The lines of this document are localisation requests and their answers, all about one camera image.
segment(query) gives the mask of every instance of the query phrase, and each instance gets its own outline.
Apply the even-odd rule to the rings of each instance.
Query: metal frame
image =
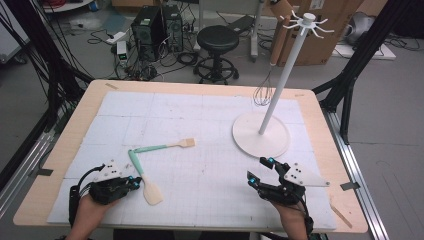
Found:
[[[353,89],[359,74],[367,66],[374,53],[384,43],[387,35],[407,12],[412,0],[388,0],[368,33],[359,43],[357,50],[343,71],[334,79],[314,88],[315,94],[329,90],[324,100],[320,101],[323,114],[327,119],[334,140],[338,146],[346,171],[352,183],[359,184],[355,189],[356,196],[362,206],[370,231],[374,239],[389,239],[383,222],[372,200],[367,184],[362,176],[353,151],[348,141],[348,127]],[[336,110],[343,101],[342,119],[339,120]]]
[[[12,204],[16,195],[30,177],[32,171],[36,169],[39,161],[49,149],[54,140],[55,130],[52,128],[50,132],[43,132],[35,142],[22,164],[15,171],[13,176],[7,182],[3,190],[0,192],[0,219],[6,213],[9,206]]]
[[[336,112],[337,105],[344,99],[340,134],[345,144],[349,144],[348,127],[355,82],[411,3],[412,0],[388,0],[343,71],[336,78],[312,89],[315,94],[331,89],[320,102],[321,107],[329,112]]]
[[[340,135],[340,120],[337,113],[329,113],[323,111],[324,117],[327,120],[330,130],[333,134],[334,141],[339,150],[340,156],[343,159],[346,171],[352,183],[358,183],[359,188],[355,189],[356,197],[362,206],[365,218],[368,222],[371,233],[376,240],[389,239],[386,228],[380,218],[377,208],[372,200],[371,193],[368,190],[361,169],[358,166],[355,155],[353,154],[350,145],[345,144],[343,137]]]

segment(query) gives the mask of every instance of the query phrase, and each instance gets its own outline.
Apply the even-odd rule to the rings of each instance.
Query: black stool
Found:
[[[197,43],[209,52],[209,57],[198,62],[193,69],[193,73],[201,77],[199,83],[203,83],[203,80],[214,83],[224,81],[228,85],[228,78],[239,78],[234,65],[221,57],[238,46],[238,35],[233,30],[219,25],[203,28],[197,34]]]

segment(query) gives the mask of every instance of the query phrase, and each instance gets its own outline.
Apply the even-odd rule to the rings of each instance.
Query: white paper sheet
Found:
[[[190,228],[279,228],[272,205],[247,184],[247,171],[278,185],[274,170],[238,149],[232,138],[236,118],[266,111],[240,96],[109,92],[70,165],[48,222],[68,222],[68,191],[93,167],[113,159],[123,176],[138,176],[128,150],[195,138],[196,146],[139,153],[150,180],[164,201],[150,206],[143,186],[130,192],[103,220],[104,224]],[[291,145],[280,162],[301,162],[319,174],[314,152],[295,100],[280,100],[274,117],[290,131]],[[92,181],[96,173],[87,177]],[[307,187],[307,204],[315,229],[336,228],[325,189]]]

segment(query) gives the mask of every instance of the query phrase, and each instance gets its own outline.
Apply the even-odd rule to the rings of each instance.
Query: spatula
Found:
[[[169,147],[176,147],[176,146],[185,148],[185,147],[192,147],[194,145],[196,145],[194,138],[187,138],[173,144],[141,147],[141,148],[134,149],[133,151],[134,153],[141,153],[141,152],[148,152],[148,151],[153,151],[153,150],[162,149],[162,148],[169,148]]]
[[[135,155],[133,150],[128,150],[128,155],[130,156],[131,162],[133,163],[135,169],[137,169],[137,172],[140,174],[141,178],[144,182],[144,198],[146,199],[147,203],[150,205],[156,205],[163,201],[163,195],[160,192],[159,187],[150,182],[147,178],[146,174],[144,174],[143,168],[141,168],[140,161],[138,160],[138,157]]]

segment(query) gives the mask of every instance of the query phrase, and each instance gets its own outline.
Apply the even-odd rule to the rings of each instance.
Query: desk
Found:
[[[26,226],[55,226],[48,224],[47,218],[56,200],[61,181],[108,91],[250,97],[255,89],[239,86],[93,81],[44,165],[44,168],[53,169],[53,174],[49,177],[37,177],[15,215],[14,223]],[[336,211],[335,232],[367,231],[367,224],[354,192],[343,191],[339,186],[349,179],[315,95],[309,90],[285,89],[282,98],[298,101],[321,175],[332,183],[327,193],[332,208]]]

